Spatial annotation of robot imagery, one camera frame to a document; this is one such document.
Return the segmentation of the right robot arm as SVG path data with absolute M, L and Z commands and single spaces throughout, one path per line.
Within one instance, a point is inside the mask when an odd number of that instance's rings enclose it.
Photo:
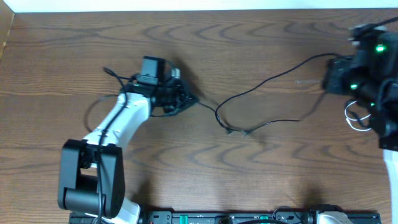
M 397 223 L 397 33 L 381 22 L 351 31 L 355 54 L 331 59 L 322 87 L 350 96 L 368 110 L 365 127 L 378 135 L 389 176 L 392 222 Z

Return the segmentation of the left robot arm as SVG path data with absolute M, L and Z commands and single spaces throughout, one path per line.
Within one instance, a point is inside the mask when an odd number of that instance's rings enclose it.
M 70 211 L 70 223 L 130 223 L 144 220 L 141 206 L 126 197 L 123 152 L 156 108 L 176 116 L 197 101 L 171 61 L 145 56 L 139 73 L 121 77 L 103 69 L 121 85 L 104 120 L 83 139 L 62 147 L 58 206 Z

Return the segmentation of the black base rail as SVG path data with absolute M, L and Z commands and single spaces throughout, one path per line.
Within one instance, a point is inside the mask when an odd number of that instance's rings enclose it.
M 120 217 L 105 218 L 101 223 L 137 224 L 219 224 L 219 223 L 353 223 L 381 224 L 377 212 L 343 210 L 337 205 L 316 205 L 308 209 L 281 206 L 270 212 L 177 212 L 140 210 Z

